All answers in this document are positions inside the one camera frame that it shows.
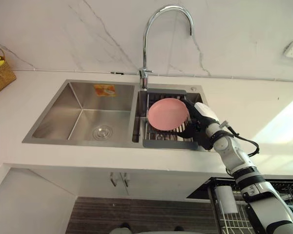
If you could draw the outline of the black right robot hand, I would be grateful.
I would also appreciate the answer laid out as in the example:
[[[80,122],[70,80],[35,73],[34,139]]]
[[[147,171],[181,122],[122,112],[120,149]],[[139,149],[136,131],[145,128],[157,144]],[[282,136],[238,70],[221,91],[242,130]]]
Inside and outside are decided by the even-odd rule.
[[[177,133],[177,136],[182,138],[192,138],[199,146],[205,150],[211,150],[214,143],[220,138],[220,124],[215,117],[214,112],[205,104],[197,102],[192,103],[187,99],[183,99],[188,114],[189,122],[185,129]]]

